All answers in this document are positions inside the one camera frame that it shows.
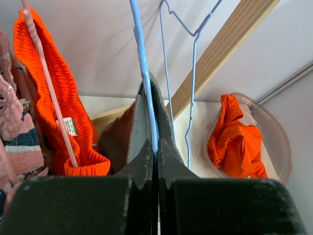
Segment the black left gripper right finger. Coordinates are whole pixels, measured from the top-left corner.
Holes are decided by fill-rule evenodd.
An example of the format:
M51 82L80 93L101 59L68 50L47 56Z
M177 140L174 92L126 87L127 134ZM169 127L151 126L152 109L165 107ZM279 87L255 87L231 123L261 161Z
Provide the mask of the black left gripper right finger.
M305 235L286 188L271 179L203 179L158 144L163 235Z

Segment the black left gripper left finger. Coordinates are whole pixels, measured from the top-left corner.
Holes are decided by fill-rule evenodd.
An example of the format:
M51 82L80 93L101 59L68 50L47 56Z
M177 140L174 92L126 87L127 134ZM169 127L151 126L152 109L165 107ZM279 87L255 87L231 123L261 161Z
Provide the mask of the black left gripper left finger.
M153 152L110 176L35 176L15 192L3 235L149 235Z

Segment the orange shorts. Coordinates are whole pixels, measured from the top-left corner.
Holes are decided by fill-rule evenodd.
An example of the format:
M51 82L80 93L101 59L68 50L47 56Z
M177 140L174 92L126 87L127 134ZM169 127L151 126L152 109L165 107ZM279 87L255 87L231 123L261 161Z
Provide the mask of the orange shorts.
M240 122L244 113L232 94L221 96L221 114L208 139L207 151L216 168L236 178L267 178L261 160L262 133Z
M77 136L69 136L78 167L73 167L57 123L57 116L50 97L40 57L29 34L23 12L13 26L14 54L27 69L37 86L35 111L41 131L48 138L54 150L53 170L57 175L68 176L106 176L111 163L99 154L93 144L97 141L97 132L79 98L74 76L62 55L57 50L53 38L44 25L40 15L30 10L36 31L41 40L45 60L64 118L73 118L78 131Z

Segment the grey shorts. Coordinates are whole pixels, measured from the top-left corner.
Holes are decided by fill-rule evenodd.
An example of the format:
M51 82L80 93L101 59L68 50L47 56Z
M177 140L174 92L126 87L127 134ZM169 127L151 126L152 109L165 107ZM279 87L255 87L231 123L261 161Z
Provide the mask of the grey shorts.
M153 105L158 124L159 138L165 139L176 158L184 163L174 142L173 128L164 105L160 87L150 72ZM98 139L99 153L110 160L110 175L118 173L131 162L147 139L151 139L151 123L143 84L135 101L124 114L111 122Z

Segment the blue wire hanger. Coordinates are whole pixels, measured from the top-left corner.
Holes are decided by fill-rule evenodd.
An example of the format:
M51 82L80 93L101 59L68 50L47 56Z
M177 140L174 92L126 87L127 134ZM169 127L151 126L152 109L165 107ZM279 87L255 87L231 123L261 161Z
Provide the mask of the blue wire hanger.
M167 55L166 55L166 46L165 46L165 37L164 37L164 31L163 31L163 18L162 18L162 7L163 5L167 6L168 14L174 15L175 18L178 20L178 22L181 24L181 26L185 29L185 31L191 36L194 37L193 42L193 58L192 58L192 80L191 80L191 102L190 102L190 113L189 113L189 122L188 122L188 128L185 133L185 142L187 147L187 168L191 168L191 146L189 142L189 134L192 130L192 124L193 124L193 112L194 112L194 98L195 98L195 82L196 82L196 57L197 57L197 42L202 34L203 28L206 26L212 15L215 13L219 5L222 3L222 0L218 0L217 3L214 5L212 10L209 12L209 14L206 15L206 17L203 19L200 26L192 32L187 25L183 22L183 20L178 16L178 14L171 9L171 6L168 1L162 0L159 5L159 19L160 19L160 30L161 30L161 40L162 40L162 49L163 49L163 58L164 58L164 66L165 66L165 75L166 75L166 85L167 85L167 93L168 93L168 104L169 104L169 111L170 111L170 118L172 123L172 129L173 129L173 136L175 137L175 127L174 127L174 114L173 114L173 104L171 101L171 92L170 92L170 79L169 79L169 73L168 73L168 63L167 63Z
M152 90L151 90L151 80L149 75L147 57L146 57L146 49L145 49L145 41L144 34L140 19L140 12L138 8L138 4L136 0L129 0L132 15L134 19L134 36L137 44L137 53L139 59L140 73L144 85L144 90L147 98L147 106L150 117L151 124L151 140L152 140L152 150L154 155L157 154L158 151L158 129L156 116L154 112L153 99L152 99Z

